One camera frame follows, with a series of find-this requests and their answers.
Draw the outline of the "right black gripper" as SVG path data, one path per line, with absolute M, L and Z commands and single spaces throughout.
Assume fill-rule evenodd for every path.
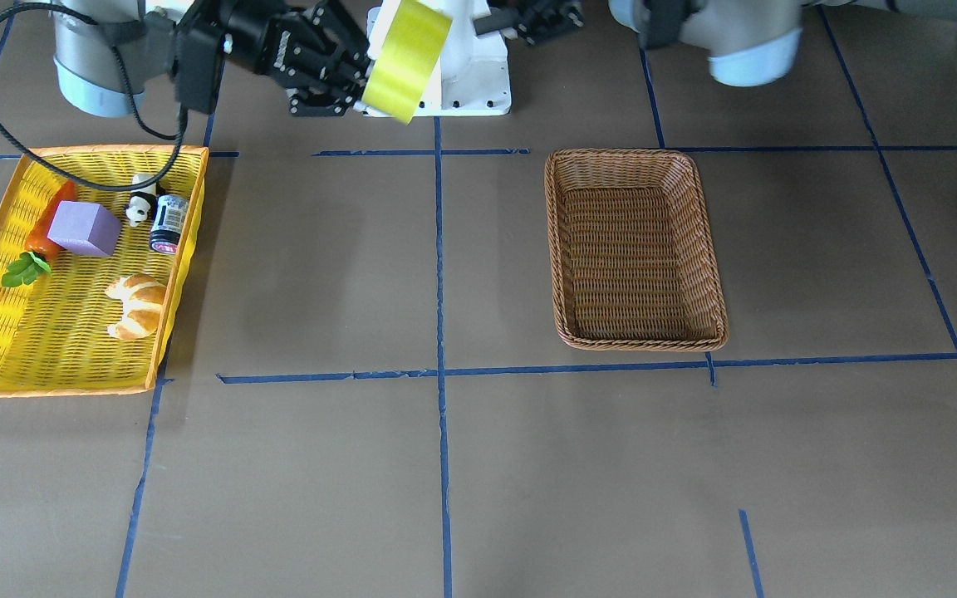
M 367 86 L 370 42 L 342 1 L 303 11 L 282 1 L 219 1 L 213 24 L 221 56 L 285 88 L 293 117 L 342 117 Z M 349 63 L 319 68 L 321 35 Z

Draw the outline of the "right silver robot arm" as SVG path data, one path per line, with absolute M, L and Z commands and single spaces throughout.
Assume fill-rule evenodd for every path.
M 167 76 L 190 112 L 216 110 L 225 64 L 282 88 L 290 114 L 335 117 L 361 98 L 369 41 L 338 1 L 54 1 L 58 87 L 91 115 L 119 118 Z

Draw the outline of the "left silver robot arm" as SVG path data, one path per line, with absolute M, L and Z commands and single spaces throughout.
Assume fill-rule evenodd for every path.
M 767 85 L 783 78 L 795 61 L 802 13 L 840 7 L 841 1 L 608 1 L 612 18 L 635 33 L 649 51 L 683 42 L 708 51 L 718 83 Z M 562 37 L 585 24 L 578 1 L 494 1 L 472 20 L 479 37 L 513 32 L 529 46 Z

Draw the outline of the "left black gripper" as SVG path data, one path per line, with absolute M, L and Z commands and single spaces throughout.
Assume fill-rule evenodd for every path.
M 475 17 L 478 37 L 500 34 L 535 47 L 585 26 L 581 1 L 488 1 L 489 15 Z

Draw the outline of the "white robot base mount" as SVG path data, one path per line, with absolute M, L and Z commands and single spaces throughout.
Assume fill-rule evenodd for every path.
M 421 1 L 452 19 L 428 88 L 415 117 L 495 116 L 508 113 L 512 105 L 508 73 L 508 46 L 500 34 L 478 37 L 472 20 L 489 13 L 486 1 Z M 382 45 L 389 13 L 380 21 L 380 8 L 396 1 L 379 1 L 367 13 L 368 56 L 372 60 Z M 391 118 L 370 110 L 360 101 L 358 110 L 373 117 Z

